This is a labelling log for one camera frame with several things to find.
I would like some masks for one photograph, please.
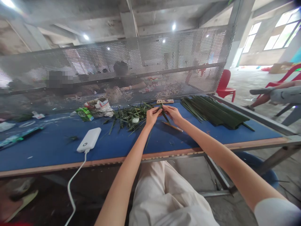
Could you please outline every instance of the perforated metal mesh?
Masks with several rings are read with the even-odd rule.
[[[1,108],[64,111],[99,97],[123,105],[215,92],[232,31],[229,24],[3,56]],[[53,87],[51,80],[59,84],[60,78],[49,71],[71,71],[73,77]]]

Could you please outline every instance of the white cable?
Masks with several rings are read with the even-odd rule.
[[[82,163],[80,168],[76,171],[76,173],[73,175],[73,177],[71,177],[70,181],[68,182],[67,190],[68,190],[69,199],[70,199],[70,202],[71,202],[71,205],[72,205],[72,208],[73,208],[73,212],[72,212],[71,216],[69,217],[68,221],[66,222],[65,226],[67,226],[69,224],[69,222],[72,219],[72,217],[75,213],[75,210],[76,210],[76,206],[75,206],[75,203],[74,203],[74,200],[72,198],[71,191],[70,191],[70,184],[71,184],[71,181],[73,180],[73,178],[76,176],[76,174],[81,170],[82,166],[86,163],[87,154],[88,154],[89,151],[90,151],[90,149],[85,150],[85,160],[84,160],[84,162]]]

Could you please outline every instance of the concrete ceiling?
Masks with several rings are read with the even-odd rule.
[[[271,1],[256,0],[252,10]],[[0,15],[3,18],[0,21],[0,51],[5,55],[25,52],[26,47],[27,51],[36,51],[165,33],[172,31],[174,23],[176,30],[196,29],[200,18],[216,4],[222,5],[222,11],[218,16],[213,14],[211,20],[203,26],[223,25],[228,23],[232,11],[231,6],[227,5],[228,0],[222,3],[219,0],[12,0],[12,2],[16,5],[15,10],[0,5]],[[24,45],[20,44],[19,40],[15,45],[8,44],[10,37],[11,40],[17,40],[19,37]],[[19,49],[8,51],[6,48],[8,45],[9,48],[15,46]]]

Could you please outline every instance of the wooden table edge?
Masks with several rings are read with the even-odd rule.
[[[288,140],[289,139],[286,137],[278,137],[278,138],[263,139],[263,140],[256,140],[256,141],[225,144],[225,146],[228,147],[230,150],[235,150],[239,148],[251,148],[251,147],[258,147],[258,146],[272,145],[272,144],[285,144]],[[199,153],[204,153],[204,151],[202,151],[200,147],[189,148],[189,149],[181,149],[175,151],[144,154],[142,155],[141,160],[164,159],[168,157],[192,155],[192,154],[199,154]],[[119,158],[112,158],[112,159],[87,161],[83,167],[122,163],[125,158],[126,157],[119,157]],[[59,171],[59,170],[76,169],[79,168],[81,165],[82,162],[78,162],[78,163],[69,163],[69,164],[61,164],[61,165],[53,165],[53,166],[42,166],[42,167],[28,168],[28,169],[2,171],[0,172],[0,178],[23,176],[28,174],[48,173],[48,172]]]

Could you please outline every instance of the white power bank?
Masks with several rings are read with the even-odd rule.
[[[76,150],[78,152],[84,152],[87,149],[94,148],[97,139],[100,135],[100,132],[101,132],[101,128],[99,127],[89,130]]]

